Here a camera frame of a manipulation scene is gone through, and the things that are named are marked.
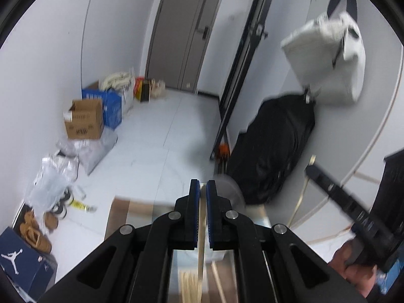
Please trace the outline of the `right hand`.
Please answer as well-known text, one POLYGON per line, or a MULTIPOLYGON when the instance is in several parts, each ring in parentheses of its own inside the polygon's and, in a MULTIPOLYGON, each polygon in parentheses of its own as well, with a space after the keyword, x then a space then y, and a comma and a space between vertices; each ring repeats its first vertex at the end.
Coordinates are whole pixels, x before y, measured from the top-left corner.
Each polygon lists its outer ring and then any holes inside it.
POLYGON ((352 240, 346 241, 328 262, 346 281, 351 283, 364 297, 368 297, 377 279, 377 266, 347 265, 352 254, 352 240))

